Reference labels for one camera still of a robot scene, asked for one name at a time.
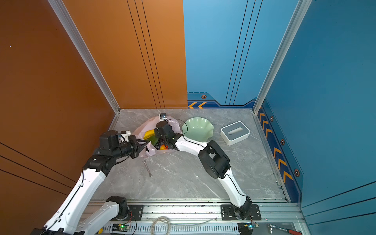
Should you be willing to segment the green leaf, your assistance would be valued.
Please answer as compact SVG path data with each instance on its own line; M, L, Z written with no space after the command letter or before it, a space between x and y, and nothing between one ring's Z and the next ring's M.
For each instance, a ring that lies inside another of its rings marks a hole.
M153 146L155 146L158 143L159 139L156 138L155 136L152 136L150 138L150 142L152 143Z

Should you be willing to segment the red yellow mango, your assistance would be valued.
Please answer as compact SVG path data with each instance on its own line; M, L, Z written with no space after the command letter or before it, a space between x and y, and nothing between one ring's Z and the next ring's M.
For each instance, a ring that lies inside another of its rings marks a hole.
M161 145L159 148L159 150L167 150L167 149L168 149L168 146L166 145Z

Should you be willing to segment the yellow banana bunch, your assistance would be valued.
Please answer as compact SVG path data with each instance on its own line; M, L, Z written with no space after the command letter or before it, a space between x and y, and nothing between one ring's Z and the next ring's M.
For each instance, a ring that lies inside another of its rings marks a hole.
M154 131L154 129L145 132L144 140L149 140L149 141L150 141L150 138L151 138L152 136L155 136L155 131Z

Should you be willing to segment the pink plastic bag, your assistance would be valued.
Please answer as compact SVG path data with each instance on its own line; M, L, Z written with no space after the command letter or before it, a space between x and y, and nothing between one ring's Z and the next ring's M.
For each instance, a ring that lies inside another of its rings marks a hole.
M175 150L173 149L160 150L156 147L157 138L155 138L154 129L156 128L157 123L159 123L160 121L160 115L157 117L153 117L134 131L133 135L135 135L137 139L150 140L145 149L143 149L139 154L140 157L152 157L165 153L175 152Z

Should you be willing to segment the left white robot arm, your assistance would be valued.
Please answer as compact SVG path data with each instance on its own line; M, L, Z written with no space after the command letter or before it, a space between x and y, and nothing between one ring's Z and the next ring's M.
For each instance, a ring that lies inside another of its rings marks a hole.
M148 143L148 140L137 139L126 132L103 133L99 138L98 149L83 166L80 178L60 208L42 229L35 228L31 233L33 235L95 235L111 219L129 218L131 212L126 198L111 196L83 223L79 222L92 196L111 169L129 157L137 158Z

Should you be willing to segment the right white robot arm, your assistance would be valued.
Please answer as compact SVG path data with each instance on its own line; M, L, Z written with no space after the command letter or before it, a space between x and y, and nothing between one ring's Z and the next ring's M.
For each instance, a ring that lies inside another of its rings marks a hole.
M183 151L195 155L201 161L204 170L217 179L229 196L232 210L237 218L246 220L252 217L253 202L237 183L230 165L230 158L215 141L199 142L176 133L164 120L157 123L153 130L169 149Z

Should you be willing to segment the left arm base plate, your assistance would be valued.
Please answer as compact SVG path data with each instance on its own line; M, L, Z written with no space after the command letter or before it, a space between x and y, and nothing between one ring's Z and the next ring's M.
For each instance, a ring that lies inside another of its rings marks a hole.
M120 207L119 213L114 217L113 221L128 221L128 220L136 220L140 221L142 219L144 212L144 205L136 204L136 205L127 205L126 207Z

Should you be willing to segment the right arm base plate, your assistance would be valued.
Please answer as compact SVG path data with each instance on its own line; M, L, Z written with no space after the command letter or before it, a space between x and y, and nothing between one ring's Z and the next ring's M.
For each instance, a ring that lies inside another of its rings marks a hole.
M231 204L221 205L220 209L222 220L262 220L261 212L257 204L253 204L250 208L246 209L239 209Z

